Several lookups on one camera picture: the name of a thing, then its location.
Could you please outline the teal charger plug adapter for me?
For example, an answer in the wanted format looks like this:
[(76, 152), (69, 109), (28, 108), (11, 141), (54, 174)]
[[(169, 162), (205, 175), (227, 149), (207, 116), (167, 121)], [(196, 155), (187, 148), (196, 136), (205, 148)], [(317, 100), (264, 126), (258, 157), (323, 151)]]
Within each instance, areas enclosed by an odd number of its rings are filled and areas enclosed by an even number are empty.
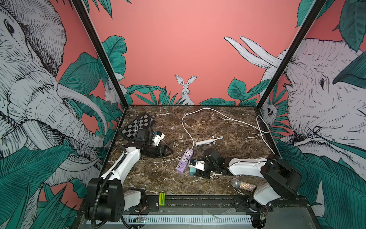
[(191, 176), (194, 176), (194, 175), (196, 174), (196, 172), (197, 172), (197, 169), (196, 169), (196, 168), (194, 168), (194, 167), (190, 167), (189, 174), (190, 174)]

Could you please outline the purple power strip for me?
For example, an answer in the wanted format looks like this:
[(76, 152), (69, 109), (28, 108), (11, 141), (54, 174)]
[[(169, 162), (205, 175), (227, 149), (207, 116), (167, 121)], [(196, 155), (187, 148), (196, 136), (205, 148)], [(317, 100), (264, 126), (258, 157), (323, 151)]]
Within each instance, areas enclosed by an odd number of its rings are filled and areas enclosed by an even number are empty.
[(176, 171), (180, 173), (184, 173), (185, 169), (188, 167), (188, 164), (190, 162), (190, 159), (193, 157), (194, 152), (192, 149), (187, 149), (180, 159), (180, 162), (178, 163), (176, 167)]

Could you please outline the white electric toothbrush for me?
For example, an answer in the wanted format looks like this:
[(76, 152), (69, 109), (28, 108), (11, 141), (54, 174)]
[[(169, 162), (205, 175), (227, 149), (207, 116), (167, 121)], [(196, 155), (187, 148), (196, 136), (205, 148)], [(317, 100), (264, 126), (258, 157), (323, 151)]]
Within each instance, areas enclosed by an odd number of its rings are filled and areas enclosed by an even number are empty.
[(223, 136), (220, 136), (219, 138), (211, 138), (211, 139), (207, 139), (207, 140), (202, 140), (202, 141), (197, 141), (195, 143), (196, 146), (201, 146), (201, 145), (206, 145), (206, 144), (211, 144), (214, 143), (217, 140), (223, 139)]

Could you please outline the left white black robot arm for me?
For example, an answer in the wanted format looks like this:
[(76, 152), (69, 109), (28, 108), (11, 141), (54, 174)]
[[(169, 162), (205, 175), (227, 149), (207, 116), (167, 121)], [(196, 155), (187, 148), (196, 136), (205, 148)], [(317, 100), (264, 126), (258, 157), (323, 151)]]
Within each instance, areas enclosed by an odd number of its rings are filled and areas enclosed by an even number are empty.
[(98, 229), (107, 222), (123, 221), (123, 213), (131, 207), (139, 210), (146, 208), (144, 191), (129, 190), (124, 192), (123, 184), (132, 167), (142, 155), (152, 158), (166, 157), (173, 154), (168, 145), (148, 145), (129, 143), (123, 147), (123, 153), (115, 164), (99, 178), (93, 178), (87, 186), (85, 196), (85, 218), (91, 221), (91, 227)]

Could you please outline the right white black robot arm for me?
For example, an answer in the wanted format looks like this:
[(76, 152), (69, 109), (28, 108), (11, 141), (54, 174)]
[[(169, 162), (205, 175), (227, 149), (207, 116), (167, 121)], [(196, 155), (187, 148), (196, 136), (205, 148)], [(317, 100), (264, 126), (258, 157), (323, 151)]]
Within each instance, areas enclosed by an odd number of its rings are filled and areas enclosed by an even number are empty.
[(266, 180), (262, 186), (246, 189), (251, 191), (248, 203), (265, 206), (269, 202), (279, 199), (296, 199), (301, 183), (301, 173), (283, 158), (276, 154), (258, 159), (239, 159), (236, 157), (223, 158), (213, 148), (204, 152), (203, 159), (188, 160), (190, 167), (196, 168), (195, 173), (201, 177), (210, 177), (211, 172), (223, 176), (255, 176)]

